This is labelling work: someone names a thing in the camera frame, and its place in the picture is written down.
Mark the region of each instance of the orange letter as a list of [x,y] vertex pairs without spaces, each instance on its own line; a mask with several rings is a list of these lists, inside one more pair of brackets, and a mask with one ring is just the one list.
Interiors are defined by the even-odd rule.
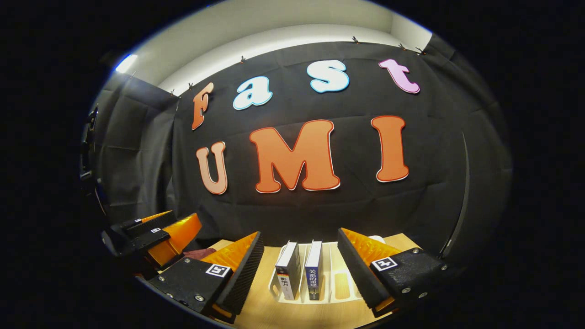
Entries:
[[402,128],[404,120],[397,116],[383,115],[373,118],[371,126],[380,134],[382,168],[376,174],[378,181],[401,180],[408,176],[402,152]]
[[297,187],[304,164],[307,164],[307,178],[302,186],[308,191],[332,190],[340,185],[339,177],[333,173],[329,135],[333,122],[313,120],[301,127],[297,142],[291,150],[274,128],[263,128],[250,134],[250,141],[256,144],[260,182],[256,191],[275,193],[280,183],[274,179],[272,167],[276,169],[289,190]]
[[205,86],[205,88],[203,88],[203,90],[199,92],[199,94],[195,95],[193,98],[193,124],[191,125],[193,130],[197,129],[197,127],[203,123],[203,112],[207,111],[207,101],[209,100],[209,96],[207,94],[213,90],[214,84],[209,83]]
[[211,145],[211,152],[215,155],[215,165],[218,168],[218,181],[212,181],[209,175],[209,166],[207,164],[208,148],[200,148],[195,155],[199,160],[199,169],[201,171],[201,179],[205,188],[213,194],[223,194],[228,189],[228,174],[225,172],[225,161],[223,160],[223,150],[225,150],[224,142],[217,142]]

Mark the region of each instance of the table surface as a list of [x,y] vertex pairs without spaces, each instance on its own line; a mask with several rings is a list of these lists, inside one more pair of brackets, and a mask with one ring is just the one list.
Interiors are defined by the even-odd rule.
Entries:
[[[386,244],[398,250],[420,248],[406,235],[385,237]],[[220,250],[232,244],[221,240],[210,248]],[[334,304],[287,304],[279,303],[268,291],[274,264],[281,247],[265,246],[264,254],[242,312],[236,317],[234,327],[263,328],[356,328],[388,316],[374,318],[363,299]]]

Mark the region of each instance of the book spine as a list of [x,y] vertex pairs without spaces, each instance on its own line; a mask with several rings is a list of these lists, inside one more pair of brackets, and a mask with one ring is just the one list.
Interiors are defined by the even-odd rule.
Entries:
[[307,287],[309,288],[309,300],[319,300],[319,268],[318,267],[305,267],[307,272]]
[[284,299],[294,300],[294,293],[291,286],[291,280],[288,277],[288,269],[281,266],[276,266],[276,273],[278,282],[282,288]]

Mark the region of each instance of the light blue letter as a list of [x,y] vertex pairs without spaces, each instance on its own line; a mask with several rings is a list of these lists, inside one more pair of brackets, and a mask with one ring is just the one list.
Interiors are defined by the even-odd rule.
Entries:
[[347,88],[349,77],[343,71],[345,65],[338,60],[316,61],[307,66],[307,74],[315,78],[311,81],[311,88],[319,93]]
[[249,108],[252,104],[256,106],[265,104],[272,98],[268,83],[267,77],[255,77],[241,84],[237,90],[240,94],[233,99],[233,108],[239,111]]

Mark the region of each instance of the book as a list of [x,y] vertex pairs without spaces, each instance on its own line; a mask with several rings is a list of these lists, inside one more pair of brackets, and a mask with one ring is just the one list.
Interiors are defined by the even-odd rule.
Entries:
[[298,243],[289,241],[276,261],[276,275],[285,299],[296,298],[301,283],[301,270]]
[[323,284],[323,242],[314,241],[311,243],[311,250],[305,262],[305,273],[307,274],[307,287],[309,288],[309,300],[319,300],[319,291]]

